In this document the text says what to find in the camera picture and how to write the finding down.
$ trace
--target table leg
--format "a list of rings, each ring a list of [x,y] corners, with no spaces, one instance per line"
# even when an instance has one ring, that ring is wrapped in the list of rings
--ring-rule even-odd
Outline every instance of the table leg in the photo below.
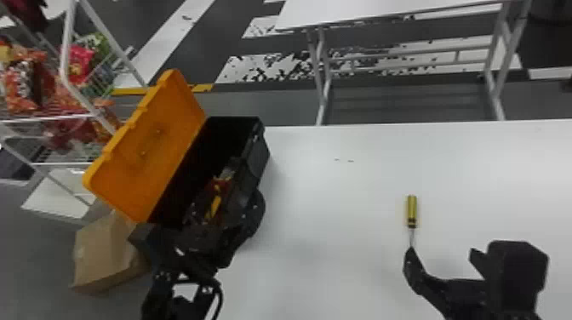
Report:
[[[519,13],[518,20],[514,26],[512,35],[508,36],[505,34],[505,30],[508,29],[506,26],[506,17],[508,16],[510,3],[502,4],[502,8],[500,9],[495,24],[495,33],[493,34],[487,60],[484,64],[483,75],[488,86],[489,98],[495,112],[495,117],[499,121],[506,120],[505,112],[502,108],[501,102],[502,89],[504,88],[506,78],[511,67],[512,58],[517,51],[518,44],[520,43],[520,39],[523,35],[531,5],[532,0],[523,0],[523,7]],[[501,37],[509,38],[508,44],[506,46],[506,52],[500,65],[498,77],[495,79],[493,72],[491,71],[491,66]]]
[[[321,52],[319,54],[322,55],[322,62],[323,62],[323,74],[325,77],[325,83],[323,85],[323,99],[326,103],[326,106],[329,103],[329,91],[332,88],[332,71],[330,70],[330,61],[329,61],[329,52],[328,52],[328,44],[326,43],[326,35],[323,31],[323,28],[320,26],[317,29],[317,37],[319,42],[322,44]]]
[[[493,91],[493,96],[501,97],[502,89],[505,86],[506,76],[508,76],[508,70],[511,67],[512,58],[517,52],[518,44],[520,43],[520,38],[523,36],[524,27],[529,19],[530,6],[532,5],[532,0],[524,0],[523,7],[518,15],[517,23],[514,26],[514,31],[511,35],[511,40],[508,43],[508,48],[506,48],[505,57],[502,61],[502,65],[499,70],[499,75],[496,78],[495,91]]]
[[[326,92],[325,89],[329,92],[329,86],[331,84],[331,72],[329,72],[329,60],[327,58],[328,53],[325,53],[326,60],[324,60],[324,76],[326,79],[329,79],[329,82],[326,80],[325,84],[327,88],[325,88],[322,81],[322,73],[320,72],[320,60],[323,59],[324,51],[326,51],[323,31],[318,31],[319,40],[317,47],[312,37],[312,29],[306,29],[306,38],[308,42],[308,51],[310,52],[310,59],[312,60],[312,69],[314,70],[314,81],[316,83],[317,101],[319,104],[316,116],[316,125],[321,126],[323,124],[323,115],[326,112],[328,104],[328,96],[324,93]]]

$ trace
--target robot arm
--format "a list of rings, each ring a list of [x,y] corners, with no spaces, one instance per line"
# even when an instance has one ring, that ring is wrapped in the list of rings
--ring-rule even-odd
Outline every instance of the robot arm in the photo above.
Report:
[[[415,249],[405,253],[409,286],[450,320],[541,320],[535,313],[544,288],[548,256],[529,243],[495,241],[488,252],[472,249],[482,280],[442,280],[428,274]]]

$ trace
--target metal table frame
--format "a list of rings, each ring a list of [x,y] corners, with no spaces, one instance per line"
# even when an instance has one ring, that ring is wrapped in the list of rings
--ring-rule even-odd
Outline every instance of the metal table frame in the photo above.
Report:
[[[521,8],[516,23],[514,25],[513,31],[511,31],[510,26],[506,22],[506,18],[508,16],[510,7],[515,2],[522,2],[523,7]],[[419,67],[419,66],[456,66],[456,65],[466,65],[466,64],[477,64],[477,63],[484,63],[483,68],[483,77],[484,81],[487,85],[487,93],[489,95],[490,104],[493,107],[493,111],[495,113],[495,118],[498,121],[505,121],[506,116],[505,112],[502,107],[501,102],[501,94],[502,89],[504,88],[506,77],[508,76],[510,64],[512,62],[512,58],[516,53],[518,44],[520,43],[520,39],[523,35],[524,27],[526,26],[528,20],[528,14],[530,10],[530,6],[532,4],[532,0],[515,0],[515,1],[498,1],[498,2],[491,2],[491,3],[502,3],[502,7],[498,13],[498,17],[495,23],[495,30],[493,33],[492,41],[489,45],[472,45],[472,46],[457,46],[445,49],[424,49],[424,50],[405,50],[400,52],[401,55],[406,54],[432,54],[432,53],[442,53],[442,52],[455,52],[455,59],[449,62],[431,62],[431,63],[424,63],[424,64],[415,64],[415,65],[400,65],[400,66],[389,66],[389,67],[355,67],[354,61],[356,60],[364,60],[364,59],[380,59],[385,58],[388,56],[394,56],[393,54],[360,54],[356,56],[347,56],[347,57],[340,57],[340,58],[330,58],[328,56],[328,44],[326,42],[325,37],[325,28],[328,26],[313,26],[304,28],[303,30],[306,32],[307,42],[308,42],[308,50],[310,52],[310,58],[312,60],[312,68],[314,71],[314,80],[316,82],[316,89],[317,89],[317,98],[319,103],[319,109],[317,112],[316,117],[316,125],[323,125],[324,114],[328,108],[329,103],[329,92],[332,88],[332,76],[333,74],[337,73],[355,73],[355,72],[369,72],[369,71],[381,71],[381,70],[389,70],[389,69],[402,69],[408,67]],[[483,6],[486,4],[471,4],[460,6],[459,8],[468,8],[468,7],[478,7]],[[446,9],[435,9],[428,12],[437,12],[437,11],[447,11],[451,10],[451,8]],[[495,52],[499,44],[499,40],[503,39],[506,45],[506,52],[503,57],[499,73],[495,79],[493,72],[491,71],[491,66],[493,62],[493,58],[495,57]],[[486,59],[481,60],[460,60],[460,52],[465,50],[477,50],[477,49],[487,49],[489,52],[487,54]],[[330,68],[330,64],[336,61],[343,61],[349,60],[351,62],[351,69],[350,70],[335,70],[332,71]],[[323,65],[323,74],[320,70],[320,66]]]

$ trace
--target screwdriver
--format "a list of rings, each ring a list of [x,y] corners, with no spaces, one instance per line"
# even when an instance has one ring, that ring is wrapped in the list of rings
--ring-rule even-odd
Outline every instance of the screwdriver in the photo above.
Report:
[[[407,196],[407,227],[409,228],[409,246],[413,248],[417,228],[417,197],[414,195]]]

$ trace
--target toolbox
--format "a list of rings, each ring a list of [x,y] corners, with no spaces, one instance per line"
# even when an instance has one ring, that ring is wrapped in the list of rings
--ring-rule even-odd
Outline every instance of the toolbox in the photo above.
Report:
[[[264,213],[257,187],[270,153],[263,134],[258,117],[206,118],[182,75],[169,70],[88,168],[83,184],[135,222],[181,231],[198,213],[195,224],[208,220],[217,234],[227,233],[220,241],[245,240]],[[220,266],[230,263],[234,249],[217,248],[224,255]]]

